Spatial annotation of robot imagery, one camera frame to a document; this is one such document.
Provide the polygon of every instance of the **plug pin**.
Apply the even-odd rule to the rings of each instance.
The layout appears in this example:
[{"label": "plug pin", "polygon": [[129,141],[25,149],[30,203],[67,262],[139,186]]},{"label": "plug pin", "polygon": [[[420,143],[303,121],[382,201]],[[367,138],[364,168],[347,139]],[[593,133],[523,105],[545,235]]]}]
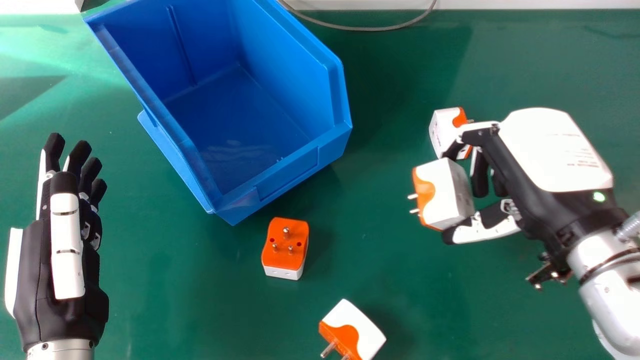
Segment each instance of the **plug pin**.
[{"label": "plug pin", "polygon": [[329,345],[324,348],[324,350],[320,353],[320,357],[322,357],[323,359],[326,358],[327,356],[329,356],[329,354],[331,354],[331,352],[335,349],[335,341],[329,343]]}]

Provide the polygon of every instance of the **robotic hand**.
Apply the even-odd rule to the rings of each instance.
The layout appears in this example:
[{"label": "robotic hand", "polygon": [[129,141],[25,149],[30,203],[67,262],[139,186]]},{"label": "robotic hand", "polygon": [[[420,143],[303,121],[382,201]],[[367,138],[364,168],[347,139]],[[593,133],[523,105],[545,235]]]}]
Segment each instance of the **robotic hand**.
[{"label": "robotic hand", "polygon": [[35,221],[11,229],[4,302],[29,360],[91,360],[109,316],[100,289],[106,183],[97,158],[80,141],[60,171],[65,141],[49,136],[40,155]]},{"label": "robotic hand", "polygon": [[[441,158],[434,162],[451,162],[452,178],[459,177],[460,167],[452,161],[471,150],[472,193],[486,196],[491,177],[503,199],[477,212],[462,206],[464,191],[440,192],[438,199],[434,193],[442,180],[422,169],[430,166],[425,164],[413,171],[416,194],[410,195],[423,225],[441,230],[448,244],[518,231],[541,240],[544,264],[527,280],[541,290],[543,282],[565,283],[573,274],[602,345],[618,360],[640,359],[640,213],[629,217],[618,207],[611,171],[572,118],[530,108],[502,122],[473,123],[453,108],[435,112],[429,134]],[[451,202],[459,206],[444,219],[449,224],[434,219],[442,212],[433,208]],[[435,220],[447,226],[432,226]]]}]

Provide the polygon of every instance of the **blue storage container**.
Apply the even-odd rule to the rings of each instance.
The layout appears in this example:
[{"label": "blue storage container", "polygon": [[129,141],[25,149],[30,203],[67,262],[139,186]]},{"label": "blue storage container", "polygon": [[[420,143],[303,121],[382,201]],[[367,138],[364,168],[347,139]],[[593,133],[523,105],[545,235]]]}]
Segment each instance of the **blue storage container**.
[{"label": "blue storage container", "polygon": [[86,22],[208,213],[235,225],[342,156],[342,63],[275,0],[137,0]]}]

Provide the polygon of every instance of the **green tabletop surface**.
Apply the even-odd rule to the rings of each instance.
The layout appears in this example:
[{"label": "green tabletop surface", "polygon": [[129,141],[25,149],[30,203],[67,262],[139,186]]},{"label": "green tabletop surface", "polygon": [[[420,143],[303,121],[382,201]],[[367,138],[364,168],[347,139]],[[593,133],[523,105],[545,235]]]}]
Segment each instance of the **green tabletop surface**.
[{"label": "green tabletop surface", "polygon": [[[416,13],[311,14],[376,25]],[[546,106],[574,117],[621,206],[640,208],[640,12],[439,11],[388,33],[305,24],[344,62],[348,148],[231,227],[205,213],[138,124],[140,103],[80,15],[0,16],[0,269],[9,228],[33,220],[40,149],[57,131],[91,143],[109,185],[100,253],[111,307],[97,359],[319,359],[318,322],[343,298],[387,336],[381,360],[608,359],[575,280],[541,293],[524,280],[540,267],[539,242],[444,245],[406,196],[412,168],[435,158],[433,110],[462,106],[481,121]],[[273,217],[309,223],[297,282],[264,275]],[[1,312],[0,357],[21,359]]]}]

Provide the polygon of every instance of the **white wall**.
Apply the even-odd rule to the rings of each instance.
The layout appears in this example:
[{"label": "white wall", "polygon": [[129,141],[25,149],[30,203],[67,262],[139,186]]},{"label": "white wall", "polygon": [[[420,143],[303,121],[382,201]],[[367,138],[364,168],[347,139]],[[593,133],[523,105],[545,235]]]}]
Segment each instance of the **white wall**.
[{"label": "white wall", "polygon": [[[431,0],[286,0],[299,10],[424,9]],[[640,0],[438,0],[436,9],[621,9],[640,8]]]}]

